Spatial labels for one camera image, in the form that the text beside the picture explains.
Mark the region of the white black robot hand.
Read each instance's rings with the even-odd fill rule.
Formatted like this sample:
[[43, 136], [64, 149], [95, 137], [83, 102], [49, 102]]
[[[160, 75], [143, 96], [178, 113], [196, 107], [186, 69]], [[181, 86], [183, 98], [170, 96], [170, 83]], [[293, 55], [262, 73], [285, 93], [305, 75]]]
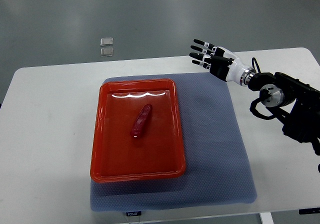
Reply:
[[[192, 50], [200, 53], [190, 52], [189, 56], [193, 64], [203, 67], [206, 70], [225, 82], [248, 82], [246, 79], [250, 75], [250, 66], [245, 65], [240, 57], [224, 47], [217, 47], [212, 43], [199, 39], [194, 39], [195, 44], [203, 47], [191, 45]], [[212, 60], [211, 65], [203, 62]]]

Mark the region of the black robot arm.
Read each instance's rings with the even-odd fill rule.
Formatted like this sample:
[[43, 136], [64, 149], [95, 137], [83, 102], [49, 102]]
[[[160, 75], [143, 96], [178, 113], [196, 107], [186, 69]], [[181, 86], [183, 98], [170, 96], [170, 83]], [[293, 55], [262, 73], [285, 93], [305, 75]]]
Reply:
[[230, 50], [194, 39], [189, 54], [192, 63], [203, 67], [224, 82], [234, 82], [259, 92], [250, 104], [250, 112], [262, 120], [278, 119], [285, 136], [310, 143], [320, 154], [320, 92], [282, 72], [262, 72], [255, 57], [251, 65]]

